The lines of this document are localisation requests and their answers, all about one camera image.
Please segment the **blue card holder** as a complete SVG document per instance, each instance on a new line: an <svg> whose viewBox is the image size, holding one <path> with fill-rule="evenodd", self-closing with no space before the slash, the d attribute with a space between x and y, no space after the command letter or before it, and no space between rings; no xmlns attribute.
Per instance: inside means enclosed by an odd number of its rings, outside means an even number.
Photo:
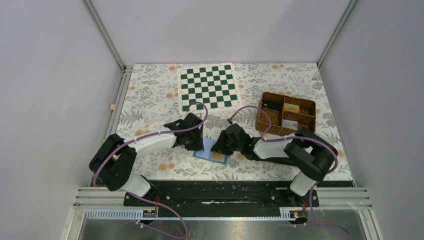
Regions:
<svg viewBox="0 0 424 240"><path fill-rule="evenodd" d="M198 159L202 159L202 160L206 160L206 161L210 161L210 162L214 162L214 163L218 163L218 164L222 164L225 165L228 161L229 156L225 155L225 161L215 161L212 160L212 154L213 152L211 152L211 147L215 144L216 140L204 137L203 138L203 145L204 145L204 151L195 151L193 153L193 157L198 158Z"/></svg>

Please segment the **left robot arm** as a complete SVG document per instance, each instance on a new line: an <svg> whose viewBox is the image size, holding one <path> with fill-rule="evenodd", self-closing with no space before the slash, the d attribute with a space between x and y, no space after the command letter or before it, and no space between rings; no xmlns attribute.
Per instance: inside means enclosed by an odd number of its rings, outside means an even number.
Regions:
<svg viewBox="0 0 424 240"><path fill-rule="evenodd" d="M106 138L88 167L93 173L93 185L109 191L123 190L144 206L152 204L155 192L151 183L133 172L137 159L162 150L182 147L187 151L202 151L204 120L190 112L183 119L164 124L156 132L148 132L132 140L114 133Z"/></svg>

